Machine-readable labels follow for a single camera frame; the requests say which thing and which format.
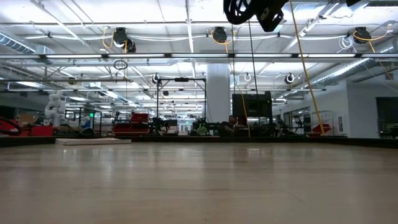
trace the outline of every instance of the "ceiling light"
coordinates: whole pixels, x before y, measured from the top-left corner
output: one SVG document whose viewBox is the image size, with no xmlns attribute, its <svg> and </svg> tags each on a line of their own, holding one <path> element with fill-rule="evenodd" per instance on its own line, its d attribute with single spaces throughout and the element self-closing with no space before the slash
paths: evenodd
<svg viewBox="0 0 398 224">
<path fill-rule="evenodd" d="M 25 85 L 25 86 L 30 86 L 34 88 L 40 88 L 42 85 L 34 83 L 34 82 L 17 82 L 18 84 Z"/>
<path fill-rule="evenodd" d="M 286 77 L 285 77 L 285 83 L 286 84 L 292 84 L 293 82 L 294 82 L 294 75 L 293 74 L 288 74 L 288 75 L 286 75 Z"/>
<path fill-rule="evenodd" d="M 355 54 L 310 54 L 308 57 L 354 57 Z"/>
<path fill-rule="evenodd" d="M 246 73 L 246 75 L 244 76 L 244 79 L 245 79 L 247 82 L 249 82 L 249 81 L 251 80 L 251 76 L 250 76 L 248 73 Z"/>
<path fill-rule="evenodd" d="M 197 99 L 172 99 L 172 98 L 159 99 L 159 101 L 200 101 L 200 100 L 205 100 L 205 99 L 204 98 L 203 99 L 202 98 L 197 98 Z"/>
<path fill-rule="evenodd" d="M 210 57 L 228 57 L 228 54 L 172 54 L 176 58 L 210 58 Z"/>
<path fill-rule="evenodd" d="M 88 55 L 47 55 L 47 58 L 101 58 L 101 55 L 88 54 Z"/>
<path fill-rule="evenodd" d="M 7 91 L 21 92 L 21 91 L 40 91 L 40 90 L 36 90 L 36 89 L 15 89 L 15 90 L 7 90 Z"/>
<path fill-rule="evenodd" d="M 164 54 L 110 54 L 109 58 L 164 58 Z"/>
<path fill-rule="evenodd" d="M 362 54 L 362 57 L 395 58 L 398 54 Z"/>
<path fill-rule="evenodd" d="M 72 97 L 69 97 L 69 98 L 71 98 L 71 99 L 73 99 L 73 100 L 77 100 L 77 101 L 86 101 L 86 98 L 83 98 L 83 97 L 75 97 L 75 96 L 72 96 Z"/>
<path fill-rule="evenodd" d="M 251 57 L 255 57 L 255 58 L 290 58 L 292 57 L 292 54 L 236 54 L 235 57 L 246 57 L 246 58 L 251 58 Z"/>
<path fill-rule="evenodd" d="M 38 55 L 0 55 L 0 59 L 39 59 Z"/>
</svg>

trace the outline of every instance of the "white pillar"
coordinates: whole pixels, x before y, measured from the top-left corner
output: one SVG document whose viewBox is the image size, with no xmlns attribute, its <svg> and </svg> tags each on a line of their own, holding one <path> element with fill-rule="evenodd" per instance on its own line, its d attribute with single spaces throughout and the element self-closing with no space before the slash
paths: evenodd
<svg viewBox="0 0 398 224">
<path fill-rule="evenodd" d="M 228 64 L 207 65 L 207 122 L 228 121 L 231 114 Z"/>
</svg>

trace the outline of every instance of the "fluorescent light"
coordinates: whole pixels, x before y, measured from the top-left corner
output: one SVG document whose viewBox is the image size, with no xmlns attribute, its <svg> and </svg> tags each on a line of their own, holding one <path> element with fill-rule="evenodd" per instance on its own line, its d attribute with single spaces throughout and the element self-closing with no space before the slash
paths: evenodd
<svg viewBox="0 0 398 224">
<path fill-rule="evenodd" d="M 167 99 L 159 99 L 159 101 L 201 101 L 205 100 L 204 98 L 197 98 L 197 99 L 172 99 L 172 98 L 167 98 Z"/>
<path fill-rule="evenodd" d="M 71 99 L 73 99 L 73 100 L 77 100 L 77 101 L 86 101 L 86 98 L 83 98 L 83 97 L 69 97 L 69 98 L 71 98 Z"/>
<path fill-rule="evenodd" d="M 310 54 L 308 57 L 354 57 L 355 54 Z"/>
<path fill-rule="evenodd" d="M 101 55 L 47 55 L 47 58 L 101 58 Z"/>
<path fill-rule="evenodd" d="M 100 91 L 100 89 L 78 89 L 77 91 Z"/>
<path fill-rule="evenodd" d="M 35 89 L 15 89 L 15 90 L 7 90 L 7 91 L 40 91 Z"/>
<path fill-rule="evenodd" d="M 251 54 L 236 54 L 235 57 L 246 57 L 246 58 L 251 58 Z M 255 58 L 290 58 L 292 57 L 292 54 L 254 54 L 253 57 Z"/>
<path fill-rule="evenodd" d="M 362 57 L 389 58 L 389 57 L 398 57 L 398 54 L 362 54 Z"/>
<path fill-rule="evenodd" d="M 164 54 L 110 54 L 109 58 L 163 58 Z"/>
<path fill-rule="evenodd" d="M 398 6 L 365 6 L 365 9 L 398 9 Z"/>
<path fill-rule="evenodd" d="M 25 85 L 25 86 L 30 86 L 34 88 L 40 88 L 42 87 L 40 84 L 34 83 L 34 82 L 17 82 L 18 84 Z"/>
<path fill-rule="evenodd" d="M 291 90 L 291 91 L 294 91 L 293 93 L 295 93 L 295 92 L 298 92 L 298 91 L 310 91 L 310 89 L 293 89 L 293 90 Z M 326 91 L 326 89 L 312 89 L 312 91 Z"/>
<path fill-rule="evenodd" d="M 209 57 L 228 57 L 228 54 L 172 54 L 176 58 L 209 58 Z"/>
<path fill-rule="evenodd" d="M 0 59 L 39 59 L 38 55 L 0 55 Z"/>
<path fill-rule="evenodd" d="M 255 88 L 241 88 L 241 91 L 255 91 Z M 277 89 L 277 88 L 258 88 L 259 91 L 288 91 L 288 89 Z"/>
</svg>

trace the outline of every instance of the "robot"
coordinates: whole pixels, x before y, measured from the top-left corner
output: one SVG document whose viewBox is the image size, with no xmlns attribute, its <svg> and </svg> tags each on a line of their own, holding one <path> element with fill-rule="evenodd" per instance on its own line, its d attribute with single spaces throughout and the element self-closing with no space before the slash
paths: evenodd
<svg viewBox="0 0 398 224">
<path fill-rule="evenodd" d="M 61 100 L 62 91 L 56 91 L 49 95 L 49 103 L 44 110 L 44 126 L 60 126 L 60 114 L 65 112 L 65 102 Z"/>
</svg>

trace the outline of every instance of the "red machine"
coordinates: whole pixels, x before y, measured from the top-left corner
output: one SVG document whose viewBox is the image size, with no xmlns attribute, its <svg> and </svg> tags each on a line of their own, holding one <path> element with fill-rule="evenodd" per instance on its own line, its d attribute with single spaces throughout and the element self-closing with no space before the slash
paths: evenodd
<svg viewBox="0 0 398 224">
<path fill-rule="evenodd" d="M 149 134 L 149 114 L 133 114 L 131 120 L 116 121 L 113 126 L 115 136 L 140 136 Z"/>
</svg>

